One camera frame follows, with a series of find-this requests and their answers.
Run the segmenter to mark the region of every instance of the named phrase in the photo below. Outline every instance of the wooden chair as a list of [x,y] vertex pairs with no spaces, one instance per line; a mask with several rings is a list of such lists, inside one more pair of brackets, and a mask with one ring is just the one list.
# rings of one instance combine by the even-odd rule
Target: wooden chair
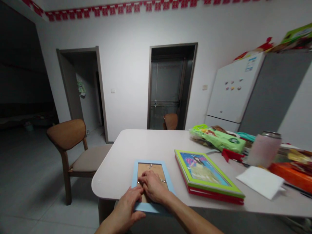
[[178,126],[178,115],[175,113],[169,113],[166,114],[163,117],[164,123],[163,123],[163,129],[164,130],[176,130],[176,127]]
[[[67,205],[70,205],[72,202],[70,177],[93,177],[112,146],[112,144],[108,144],[88,149],[85,133],[85,123],[81,119],[57,124],[50,127],[46,132],[47,136],[56,146],[62,157]],[[66,151],[72,149],[81,141],[84,144],[85,151],[72,165],[69,166]]]

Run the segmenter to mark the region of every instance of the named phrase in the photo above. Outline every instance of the white table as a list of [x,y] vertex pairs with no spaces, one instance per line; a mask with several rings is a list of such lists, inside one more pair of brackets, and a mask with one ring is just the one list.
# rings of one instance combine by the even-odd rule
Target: white table
[[119,200],[131,185],[135,159],[165,161],[177,197],[190,207],[312,217],[311,199],[286,187],[285,195],[268,200],[238,181],[235,177],[246,168],[232,160],[227,163],[221,153],[212,153],[209,157],[245,194],[245,205],[191,195],[179,171],[174,149],[203,153],[210,150],[191,141],[188,131],[123,130],[92,179],[92,190],[99,198],[100,220],[112,211],[112,200]]

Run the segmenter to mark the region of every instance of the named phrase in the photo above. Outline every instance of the white tissue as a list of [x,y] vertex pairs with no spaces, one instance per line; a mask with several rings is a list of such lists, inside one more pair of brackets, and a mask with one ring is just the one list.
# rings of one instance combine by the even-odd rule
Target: white tissue
[[236,179],[270,200],[272,200],[284,183],[283,178],[254,166],[249,167],[244,173],[237,176]]

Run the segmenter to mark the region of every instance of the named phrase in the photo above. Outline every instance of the green snack bag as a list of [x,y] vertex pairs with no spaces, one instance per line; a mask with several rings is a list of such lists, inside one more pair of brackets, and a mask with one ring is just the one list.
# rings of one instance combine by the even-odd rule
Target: green snack bag
[[211,142],[220,151],[223,151],[223,149],[229,149],[240,154],[246,143],[243,139],[214,130],[205,124],[194,126],[189,132],[194,136]]

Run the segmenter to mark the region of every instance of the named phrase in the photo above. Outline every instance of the photo of girl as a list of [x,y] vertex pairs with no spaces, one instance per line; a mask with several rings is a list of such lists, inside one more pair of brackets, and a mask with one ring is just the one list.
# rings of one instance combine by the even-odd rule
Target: photo of girl
[[203,156],[188,153],[181,153],[181,156],[193,179],[229,186],[226,180]]

